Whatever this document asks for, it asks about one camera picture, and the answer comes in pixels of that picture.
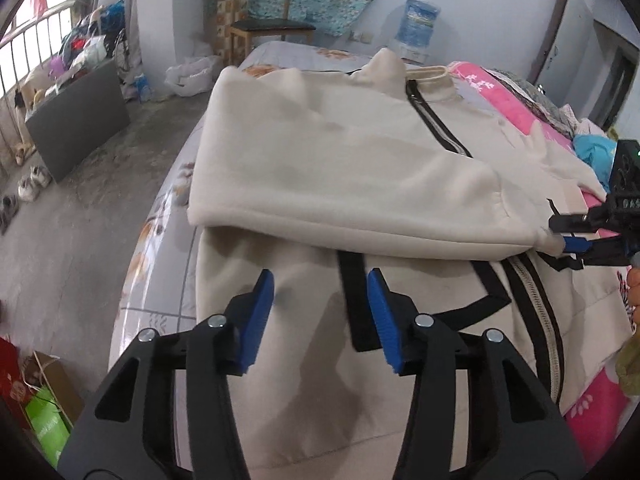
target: green bag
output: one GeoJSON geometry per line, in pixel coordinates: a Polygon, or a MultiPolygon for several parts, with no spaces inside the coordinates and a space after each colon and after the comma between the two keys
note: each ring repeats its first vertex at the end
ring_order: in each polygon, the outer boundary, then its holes
{"type": "Polygon", "coordinates": [[[69,438],[69,430],[62,420],[53,395],[46,386],[30,400],[25,411],[47,460],[56,467],[69,438]]]}

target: pink blanket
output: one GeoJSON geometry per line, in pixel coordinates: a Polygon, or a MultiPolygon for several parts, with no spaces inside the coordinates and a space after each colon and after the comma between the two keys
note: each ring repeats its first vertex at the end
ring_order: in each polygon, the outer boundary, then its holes
{"type": "MultiPolygon", "coordinates": [[[[469,62],[455,62],[449,70],[464,78],[482,97],[489,101],[504,117],[523,134],[529,135],[531,125],[538,118],[509,92],[496,78],[478,65],[469,62]]],[[[560,144],[566,150],[574,152],[572,143],[556,132],[551,126],[542,123],[545,137],[560,144]]],[[[600,201],[588,192],[582,192],[588,207],[599,205],[600,201]]],[[[601,237],[615,236],[616,233],[601,229],[601,237]]],[[[621,294],[626,283],[621,281],[621,294]]],[[[617,382],[610,380],[603,369],[596,376],[580,399],[564,416],[584,455],[587,466],[591,468],[609,449],[616,438],[618,421],[629,400],[622,393],[617,382]]]]}

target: zipper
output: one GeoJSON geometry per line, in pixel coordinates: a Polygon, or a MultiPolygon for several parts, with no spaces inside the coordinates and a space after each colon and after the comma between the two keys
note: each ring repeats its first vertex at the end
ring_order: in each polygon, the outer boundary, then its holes
{"type": "Polygon", "coordinates": [[[420,118],[440,145],[448,152],[471,157],[469,150],[462,145],[453,133],[451,133],[451,131],[429,106],[428,102],[424,100],[424,97],[422,97],[422,94],[420,94],[420,91],[418,90],[417,81],[413,79],[407,81],[404,88],[411,106],[413,106],[414,110],[418,115],[420,115],[420,118]]]}
{"type": "Polygon", "coordinates": [[[519,256],[508,258],[509,263],[522,281],[527,292],[533,309],[538,316],[540,325],[545,336],[546,348],[548,349],[549,369],[550,369],[550,396],[554,402],[558,402],[562,392],[562,382],[564,380],[564,356],[561,356],[561,348],[558,346],[557,323],[552,319],[552,314],[548,311],[545,301],[543,301],[540,290],[536,282],[527,269],[527,266],[521,261],[519,256]]]}

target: hand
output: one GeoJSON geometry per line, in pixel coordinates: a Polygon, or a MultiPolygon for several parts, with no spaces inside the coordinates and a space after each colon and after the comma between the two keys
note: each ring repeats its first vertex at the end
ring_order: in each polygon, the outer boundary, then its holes
{"type": "Polygon", "coordinates": [[[640,325],[640,269],[631,269],[626,276],[626,284],[629,286],[629,305],[636,307],[634,310],[634,323],[640,325]]]}

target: red bag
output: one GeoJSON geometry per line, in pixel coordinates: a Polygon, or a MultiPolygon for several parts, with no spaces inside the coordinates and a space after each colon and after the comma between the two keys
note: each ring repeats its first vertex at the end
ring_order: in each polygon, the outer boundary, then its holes
{"type": "Polygon", "coordinates": [[[0,397],[24,430],[31,427],[22,407],[31,400],[31,392],[22,381],[18,349],[0,337],[0,397]]]}

